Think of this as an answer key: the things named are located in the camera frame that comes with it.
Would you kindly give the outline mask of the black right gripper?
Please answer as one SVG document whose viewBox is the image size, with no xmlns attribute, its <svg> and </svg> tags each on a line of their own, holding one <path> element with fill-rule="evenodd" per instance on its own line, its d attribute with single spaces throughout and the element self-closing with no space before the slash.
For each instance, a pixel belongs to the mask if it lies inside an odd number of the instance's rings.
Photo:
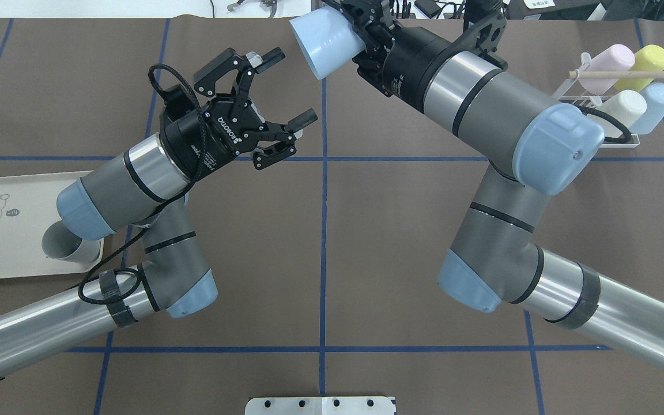
<svg viewBox="0 0 664 415">
<path fill-rule="evenodd" d="M 358 74 L 390 97 L 395 95 L 418 111 L 424 110 L 429 83 L 448 58 L 467 51 L 500 69 L 508 64 L 496 55 L 505 31 L 501 7 L 491 1 L 467 1 L 464 31 L 458 39 L 443 39 L 424 27 L 406 27 L 394 18 L 388 1 L 327 1 L 364 42 L 353 57 Z"/>
</svg>

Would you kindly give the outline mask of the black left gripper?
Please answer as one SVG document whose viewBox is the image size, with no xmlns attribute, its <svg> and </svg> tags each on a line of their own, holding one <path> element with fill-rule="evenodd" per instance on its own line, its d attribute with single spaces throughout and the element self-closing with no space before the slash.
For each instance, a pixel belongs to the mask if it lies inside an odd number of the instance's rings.
<svg viewBox="0 0 664 415">
<path fill-rule="evenodd" d="M 193 178 L 199 160 L 205 163 L 205 177 L 240 153 L 251 153 L 256 169 L 297 153 L 295 142 L 318 120 L 316 111 L 309 108 L 287 124 L 266 122 L 250 98 L 253 79 L 284 58 L 280 47 L 263 55 L 224 50 L 194 74 L 193 90 L 207 97 L 200 107 L 180 85 L 159 92 L 164 102 L 161 143 L 188 178 Z"/>
</svg>

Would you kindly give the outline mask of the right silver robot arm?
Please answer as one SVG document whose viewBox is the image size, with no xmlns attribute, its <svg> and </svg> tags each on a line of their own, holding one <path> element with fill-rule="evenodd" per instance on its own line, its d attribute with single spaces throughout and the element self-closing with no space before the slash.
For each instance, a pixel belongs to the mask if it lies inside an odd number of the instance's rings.
<svg viewBox="0 0 664 415">
<path fill-rule="evenodd" d="M 395 96 L 488 159 L 437 277 L 480 312 L 506 302 L 664 371 L 664 303 L 533 244 L 550 198 L 604 141 L 601 126 L 508 73 L 496 55 L 506 20 L 493 11 L 450 41 L 393 18 L 386 1 L 327 1 L 361 40 L 353 62 Z"/>
</svg>

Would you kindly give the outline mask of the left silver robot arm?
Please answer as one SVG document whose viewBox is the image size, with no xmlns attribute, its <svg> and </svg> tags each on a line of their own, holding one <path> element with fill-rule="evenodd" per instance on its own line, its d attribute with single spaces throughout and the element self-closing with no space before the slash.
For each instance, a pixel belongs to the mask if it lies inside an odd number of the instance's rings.
<svg viewBox="0 0 664 415">
<path fill-rule="evenodd" d="M 58 262 L 84 263 L 82 280 L 0 316 L 0 381 L 155 312 L 182 318 L 213 304 L 218 288 L 187 212 L 201 179 L 250 153 L 261 170 L 297 152 L 303 111 L 267 121 L 250 98 L 258 74 L 284 59 L 229 48 L 187 81 L 166 64 L 148 79 L 164 103 L 159 129 L 60 191 L 58 218 L 41 249 Z"/>
</svg>

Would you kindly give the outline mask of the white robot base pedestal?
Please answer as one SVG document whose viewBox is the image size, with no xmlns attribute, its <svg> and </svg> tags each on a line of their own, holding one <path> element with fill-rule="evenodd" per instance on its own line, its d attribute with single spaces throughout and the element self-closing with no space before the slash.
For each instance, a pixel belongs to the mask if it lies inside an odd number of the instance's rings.
<svg viewBox="0 0 664 415">
<path fill-rule="evenodd" d="M 258 397 L 247 402 L 245 414 L 396 414 L 394 397 Z"/>
</svg>

